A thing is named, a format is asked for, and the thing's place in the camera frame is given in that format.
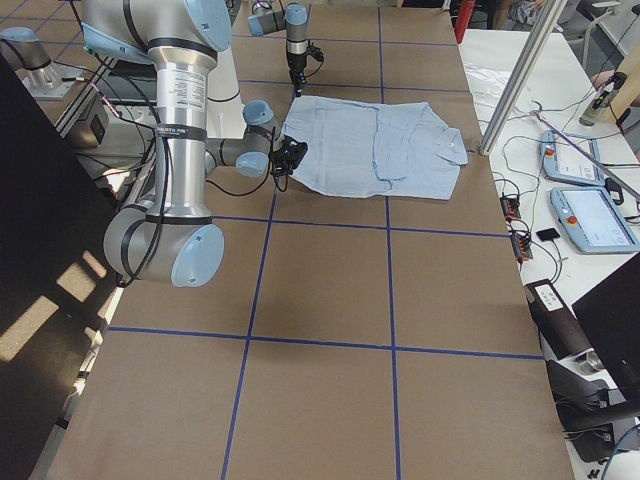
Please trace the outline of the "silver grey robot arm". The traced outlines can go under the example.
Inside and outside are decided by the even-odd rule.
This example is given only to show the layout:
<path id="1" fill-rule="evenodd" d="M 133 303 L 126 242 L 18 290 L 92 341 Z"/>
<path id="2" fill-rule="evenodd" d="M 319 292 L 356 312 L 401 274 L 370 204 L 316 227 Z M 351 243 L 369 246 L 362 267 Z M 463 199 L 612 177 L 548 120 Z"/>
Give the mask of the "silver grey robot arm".
<path id="1" fill-rule="evenodd" d="M 208 176 L 218 166 L 259 180 L 288 176 L 308 147 L 282 131 L 267 102 L 241 101 L 224 2 L 89 1 L 82 28 L 92 50 L 151 65 L 157 76 L 155 185 L 113 218 L 105 256 L 122 286 L 202 286 L 225 246 L 204 200 Z"/>
<path id="2" fill-rule="evenodd" d="M 285 54 L 293 97 L 301 97 L 308 77 L 324 64 L 322 49 L 308 38 L 309 11 L 300 3 L 276 8 L 271 1 L 251 1 L 250 8 L 247 23 L 252 36 L 286 33 Z"/>

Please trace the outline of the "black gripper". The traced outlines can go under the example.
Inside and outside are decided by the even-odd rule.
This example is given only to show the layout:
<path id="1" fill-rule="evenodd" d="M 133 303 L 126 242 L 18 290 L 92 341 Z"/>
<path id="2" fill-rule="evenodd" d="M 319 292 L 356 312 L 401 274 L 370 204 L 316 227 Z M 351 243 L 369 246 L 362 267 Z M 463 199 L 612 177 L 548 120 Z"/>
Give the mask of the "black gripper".
<path id="1" fill-rule="evenodd" d="M 307 152 L 308 144 L 306 142 L 298 142 L 293 139 L 287 140 L 280 149 L 272 152 L 270 155 L 272 162 L 271 175 L 292 175 Z"/>
<path id="2" fill-rule="evenodd" d="M 307 83 L 305 69 L 307 67 L 308 57 L 313 58 L 319 63 L 324 61 L 324 53 L 322 49 L 314 45 L 312 42 L 286 43 L 286 59 L 289 68 L 290 80 L 294 85 L 295 98 L 302 95 L 302 85 Z"/>

